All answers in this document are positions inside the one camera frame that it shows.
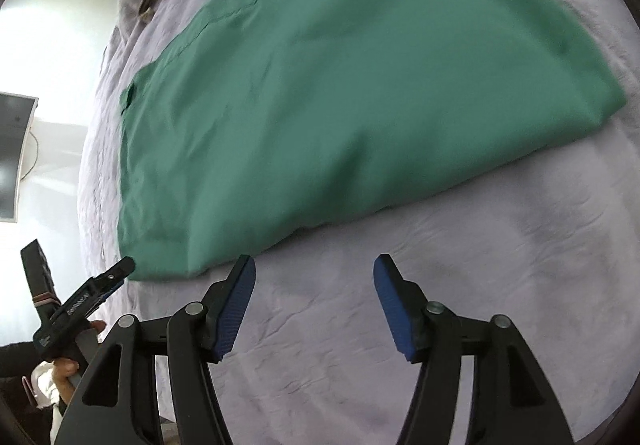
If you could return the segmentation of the person's left hand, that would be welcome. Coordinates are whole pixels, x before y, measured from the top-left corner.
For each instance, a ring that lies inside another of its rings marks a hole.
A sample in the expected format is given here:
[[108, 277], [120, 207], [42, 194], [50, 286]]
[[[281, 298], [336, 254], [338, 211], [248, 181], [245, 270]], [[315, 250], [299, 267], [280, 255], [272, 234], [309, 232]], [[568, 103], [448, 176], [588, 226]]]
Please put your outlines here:
[[[105, 321], [91, 321], [91, 335], [94, 341], [99, 343], [98, 335], [102, 333], [106, 328]], [[79, 370], [79, 364], [77, 361], [73, 361], [68, 357], [59, 357], [52, 361], [52, 380], [55, 387], [58, 389], [60, 400], [65, 405], [70, 405], [75, 394], [76, 387], [73, 386], [71, 377], [77, 375]]]

